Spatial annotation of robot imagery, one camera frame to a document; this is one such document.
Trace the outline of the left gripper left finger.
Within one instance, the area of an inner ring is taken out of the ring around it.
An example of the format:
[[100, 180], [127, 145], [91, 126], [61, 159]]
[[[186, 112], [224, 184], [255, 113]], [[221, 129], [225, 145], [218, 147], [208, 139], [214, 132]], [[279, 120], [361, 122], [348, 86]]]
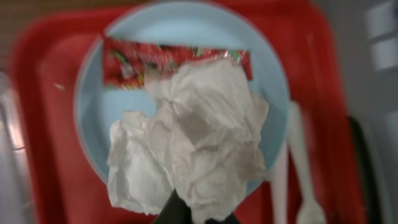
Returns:
[[191, 210], [175, 189], [152, 224], [192, 224]]

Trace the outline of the white napkin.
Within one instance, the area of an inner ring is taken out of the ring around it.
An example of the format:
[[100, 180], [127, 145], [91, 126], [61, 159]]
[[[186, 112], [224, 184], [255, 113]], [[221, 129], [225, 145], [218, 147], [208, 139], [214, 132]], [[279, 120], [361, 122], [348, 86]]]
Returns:
[[111, 205], [157, 215], [176, 192], [194, 223], [226, 219], [248, 183], [267, 177], [259, 149], [267, 101], [226, 59], [184, 65], [145, 90], [156, 114], [125, 111], [110, 128]]

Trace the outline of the red snack wrapper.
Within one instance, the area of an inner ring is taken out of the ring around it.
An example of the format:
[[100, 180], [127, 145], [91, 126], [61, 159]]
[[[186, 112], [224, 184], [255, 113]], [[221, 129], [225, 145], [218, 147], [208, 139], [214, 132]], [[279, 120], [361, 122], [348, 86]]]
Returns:
[[188, 63], [228, 59], [253, 79], [248, 50], [136, 42], [115, 37], [103, 38], [103, 83], [111, 88], [140, 90], [145, 81], [169, 78]]

